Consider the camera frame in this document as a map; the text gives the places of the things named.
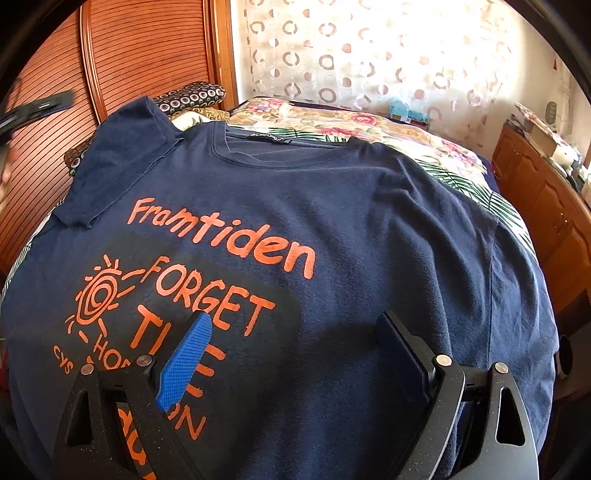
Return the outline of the blue tissue box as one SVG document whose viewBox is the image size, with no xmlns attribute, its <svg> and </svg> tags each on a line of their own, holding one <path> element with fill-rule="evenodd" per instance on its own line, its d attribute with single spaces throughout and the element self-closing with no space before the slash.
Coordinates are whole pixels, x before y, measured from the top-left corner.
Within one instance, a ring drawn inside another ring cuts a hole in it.
<svg viewBox="0 0 591 480">
<path fill-rule="evenodd" d="M 421 111 L 413 109 L 409 104 L 394 98 L 388 105 L 388 115 L 391 119 L 403 123 L 411 124 L 413 122 L 428 127 L 430 125 L 429 116 Z"/>
</svg>

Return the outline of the floral bed blanket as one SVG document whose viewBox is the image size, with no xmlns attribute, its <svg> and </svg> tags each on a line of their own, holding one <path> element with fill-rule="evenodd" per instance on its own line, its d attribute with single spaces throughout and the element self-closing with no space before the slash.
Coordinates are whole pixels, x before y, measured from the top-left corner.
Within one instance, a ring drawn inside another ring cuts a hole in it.
<svg viewBox="0 0 591 480">
<path fill-rule="evenodd" d="M 149 97 L 94 132 L 69 190 L 8 272 L 78 298 L 151 292 L 190 303 L 216 293 L 460 285 L 529 292 L 544 276 L 518 211 L 444 166 L 449 142 L 383 118 L 314 110 L 288 127 L 242 111 L 170 120 Z"/>
</svg>

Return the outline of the navy printed t-shirt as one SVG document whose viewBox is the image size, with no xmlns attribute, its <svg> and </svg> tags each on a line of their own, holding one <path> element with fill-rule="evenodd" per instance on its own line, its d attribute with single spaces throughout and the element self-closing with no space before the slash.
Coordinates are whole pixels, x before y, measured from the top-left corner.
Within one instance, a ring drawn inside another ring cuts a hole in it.
<svg viewBox="0 0 591 480">
<path fill-rule="evenodd" d="M 380 143 L 181 131 L 138 99 L 97 129 L 3 299 L 15 447 L 48 478 L 82 365 L 159 354 L 204 311 L 168 417 L 204 477 L 377 479 L 421 418 L 377 338 L 386 310 L 437 354 L 506 363 L 543 444 L 557 328 L 502 219 Z"/>
</svg>

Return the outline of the wooden louvred wardrobe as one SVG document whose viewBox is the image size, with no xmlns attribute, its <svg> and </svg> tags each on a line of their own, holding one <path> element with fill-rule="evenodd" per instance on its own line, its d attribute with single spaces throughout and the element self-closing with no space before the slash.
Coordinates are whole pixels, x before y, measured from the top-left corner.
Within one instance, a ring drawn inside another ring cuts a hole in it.
<svg viewBox="0 0 591 480">
<path fill-rule="evenodd" d="M 12 137 L 3 274 L 66 194 L 66 151 L 129 101 L 193 81 L 221 85 L 225 110 L 238 103 L 228 1 L 86 1 L 57 26 L 18 74 L 8 104 L 65 90 L 74 91 L 75 103 Z"/>
</svg>

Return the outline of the wooden side cabinet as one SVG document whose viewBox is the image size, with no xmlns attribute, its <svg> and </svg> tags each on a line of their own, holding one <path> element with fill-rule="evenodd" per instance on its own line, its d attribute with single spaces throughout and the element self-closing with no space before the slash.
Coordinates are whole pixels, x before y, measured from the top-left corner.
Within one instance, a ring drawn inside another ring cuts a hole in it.
<svg viewBox="0 0 591 480">
<path fill-rule="evenodd" d="M 590 321 L 590 209 L 526 138 L 504 125 L 492 156 L 501 194 L 524 219 L 563 331 Z"/>
</svg>

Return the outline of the pink circle sheer curtain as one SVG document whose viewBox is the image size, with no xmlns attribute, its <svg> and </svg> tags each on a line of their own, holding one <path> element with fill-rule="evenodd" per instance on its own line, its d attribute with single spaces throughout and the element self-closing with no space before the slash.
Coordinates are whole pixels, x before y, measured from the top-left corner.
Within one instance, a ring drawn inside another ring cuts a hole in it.
<svg viewBox="0 0 591 480">
<path fill-rule="evenodd" d="M 243 85 L 298 102 L 387 113 L 485 146 L 521 54 L 504 1 L 239 1 Z"/>
</svg>

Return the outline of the cardboard box on cabinet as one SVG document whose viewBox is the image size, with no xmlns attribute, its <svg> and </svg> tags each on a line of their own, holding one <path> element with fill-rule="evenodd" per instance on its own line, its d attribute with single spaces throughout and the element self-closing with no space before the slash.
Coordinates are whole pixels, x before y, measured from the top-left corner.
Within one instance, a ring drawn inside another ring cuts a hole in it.
<svg viewBox="0 0 591 480">
<path fill-rule="evenodd" d="M 543 122 L 537 119 L 526 119 L 524 132 L 532 145 L 547 157 L 552 157 L 556 152 L 558 142 L 554 132 Z"/>
</svg>

